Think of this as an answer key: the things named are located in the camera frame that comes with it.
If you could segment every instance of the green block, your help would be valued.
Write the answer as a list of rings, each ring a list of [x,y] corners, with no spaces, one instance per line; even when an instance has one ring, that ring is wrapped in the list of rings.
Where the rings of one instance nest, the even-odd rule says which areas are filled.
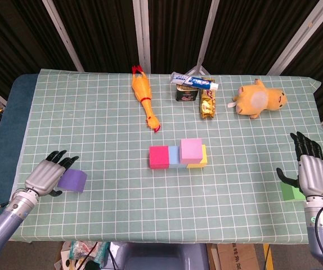
[[[292,187],[291,185],[283,182],[280,183],[280,187],[285,201],[304,201],[306,199],[306,197],[296,187]]]

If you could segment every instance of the green checkered tablecloth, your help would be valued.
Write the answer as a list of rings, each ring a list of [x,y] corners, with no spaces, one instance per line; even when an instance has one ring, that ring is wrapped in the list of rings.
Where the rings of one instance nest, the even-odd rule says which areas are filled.
[[[296,177],[290,132],[323,148],[313,97],[319,82],[289,76],[212,76],[219,83],[214,119],[199,99],[177,102],[169,75],[150,75],[154,133],[131,88],[130,74],[42,70],[20,155],[16,187],[53,150],[79,155],[88,175],[83,193],[45,196],[14,240],[150,242],[307,242],[303,203],[283,201],[275,169]],[[288,104],[250,120],[227,108],[237,89],[261,79],[283,88]],[[203,169],[151,170],[150,145],[202,138]]]

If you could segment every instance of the robotic hand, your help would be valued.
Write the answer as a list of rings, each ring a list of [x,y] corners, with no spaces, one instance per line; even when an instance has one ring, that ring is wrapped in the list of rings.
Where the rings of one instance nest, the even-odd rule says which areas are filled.
[[[36,206],[39,197],[48,194],[55,197],[62,194],[62,191],[55,191],[54,187],[64,172],[79,158],[78,156],[66,157],[59,162],[65,153],[66,150],[54,151],[48,155],[26,179],[25,189],[17,190],[12,195],[11,202],[0,215],[0,251]]]
[[[315,141],[297,132],[291,133],[297,153],[297,179],[284,176],[277,168],[278,177],[286,184],[299,188],[306,197],[304,212],[312,255],[323,265],[323,154]]]

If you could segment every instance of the pink cube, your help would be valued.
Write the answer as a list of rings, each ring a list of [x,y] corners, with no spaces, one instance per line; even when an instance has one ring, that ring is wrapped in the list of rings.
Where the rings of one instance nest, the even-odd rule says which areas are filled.
[[[169,168],[169,147],[150,146],[149,147],[149,166],[151,169]]]
[[[180,163],[197,164],[203,159],[201,139],[182,139],[180,143]]]

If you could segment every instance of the yellow plush toy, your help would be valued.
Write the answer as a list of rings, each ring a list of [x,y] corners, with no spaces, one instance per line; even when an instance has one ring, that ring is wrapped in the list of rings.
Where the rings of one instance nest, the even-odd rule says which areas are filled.
[[[255,84],[245,85],[238,89],[238,95],[233,98],[228,107],[234,107],[238,114],[249,115],[255,119],[262,110],[278,110],[286,103],[286,95],[281,89],[266,88],[261,80],[255,79]]]

